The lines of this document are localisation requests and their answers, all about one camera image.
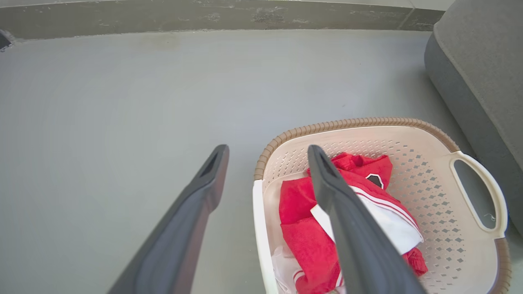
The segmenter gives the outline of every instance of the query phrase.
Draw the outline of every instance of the gray cushion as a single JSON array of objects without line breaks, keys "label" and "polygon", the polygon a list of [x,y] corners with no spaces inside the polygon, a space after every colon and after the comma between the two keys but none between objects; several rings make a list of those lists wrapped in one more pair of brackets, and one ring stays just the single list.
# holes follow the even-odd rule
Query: gray cushion
[{"label": "gray cushion", "polygon": [[457,0],[425,52],[432,82],[523,232],[523,2]]}]

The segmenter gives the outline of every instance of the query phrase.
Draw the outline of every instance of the black patch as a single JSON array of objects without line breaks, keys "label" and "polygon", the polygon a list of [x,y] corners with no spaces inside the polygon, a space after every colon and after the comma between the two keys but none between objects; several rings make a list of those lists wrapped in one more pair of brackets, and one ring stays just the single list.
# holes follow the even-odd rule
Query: black patch
[{"label": "black patch", "polygon": [[376,184],[376,186],[383,189],[383,184],[381,183],[379,176],[369,175],[367,177],[367,180],[373,182],[374,184]]},{"label": "black patch", "polygon": [[11,42],[0,32],[0,52],[4,51],[7,47],[11,46]]}]

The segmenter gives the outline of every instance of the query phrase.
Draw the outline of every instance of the red cloth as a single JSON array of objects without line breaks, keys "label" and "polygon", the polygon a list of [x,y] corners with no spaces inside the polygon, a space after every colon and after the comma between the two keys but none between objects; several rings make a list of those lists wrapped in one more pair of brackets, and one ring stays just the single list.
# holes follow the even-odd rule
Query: red cloth
[{"label": "red cloth", "polygon": [[[371,159],[342,153],[334,157],[332,162],[347,184],[362,190],[362,193],[358,194],[366,194],[372,201],[378,201],[379,206],[394,209],[417,227],[408,210],[385,192],[392,172],[388,156]],[[374,177],[373,181],[370,181],[371,178],[367,179],[369,176]],[[316,203],[310,177],[282,183],[279,206],[281,230],[283,238],[305,273],[296,281],[296,289],[300,294],[323,294],[343,283],[336,245],[311,214],[311,209]],[[405,253],[403,258],[417,276],[428,271],[418,249],[414,248]]]}]

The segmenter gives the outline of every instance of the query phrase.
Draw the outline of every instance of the basket rim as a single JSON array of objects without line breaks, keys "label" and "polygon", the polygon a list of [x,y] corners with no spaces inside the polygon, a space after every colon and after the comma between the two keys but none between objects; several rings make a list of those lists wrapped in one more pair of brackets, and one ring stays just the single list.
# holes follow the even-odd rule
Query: basket rim
[{"label": "basket rim", "polygon": [[333,130],[360,128],[360,127],[374,127],[374,126],[399,126],[399,127],[414,127],[422,129],[431,135],[435,136],[450,152],[459,151],[456,143],[439,128],[415,118],[402,117],[380,117],[380,118],[356,118],[356,119],[342,119],[329,122],[315,123],[304,127],[294,128],[283,132],[276,136],[263,150],[260,155],[256,168],[254,170],[254,180],[263,179],[263,173],[270,156],[277,147],[283,143],[305,135],[328,132]]},{"label": "basket rim", "polygon": [[[305,135],[328,132],[333,130],[351,129],[360,127],[374,127],[374,126],[400,126],[400,127],[414,127],[424,130],[435,136],[450,152],[459,151],[458,145],[443,131],[433,126],[430,123],[415,118],[402,117],[382,117],[382,118],[357,118],[357,119],[343,119],[329,122],[315,123],[304,127],[294,128],[283,132],[276,136],[263,150],[260,155],[256,168],[254,171],[254,181],[263,180],[263,175],[267,162],[270,156],[283,143]],[[489,294],[507,294],[510,288],[511,280],[511,262],[510,253],[508,249],[508,242],[506,238],[495,239],[498,270],[496,279],[492,288],[488,291]]]}]

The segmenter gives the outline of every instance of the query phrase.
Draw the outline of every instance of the white basket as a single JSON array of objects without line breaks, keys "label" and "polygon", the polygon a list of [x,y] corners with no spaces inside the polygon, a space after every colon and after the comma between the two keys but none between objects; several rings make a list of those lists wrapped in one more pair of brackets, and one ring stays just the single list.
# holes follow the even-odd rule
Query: white basket
[{"label": "white basket", "polygon": [[[271,254],[285,243],[278,214],[281,182],[306,176],[310,144],[321,146],[331,157],[341,152],[389,156],[394,169],[387,192],[416,218],[425,238],[418,248],[429,270],[420,278],[428,293],[508,291],[507,209],[494,178],[436,127],[415,119],[379,118],[296,128],[267,145],[253,187],[256,241],[267,293],[278,293]],[[457,160],[485,182],[495,207],[495,228],[480,221],[456,174]]]}]

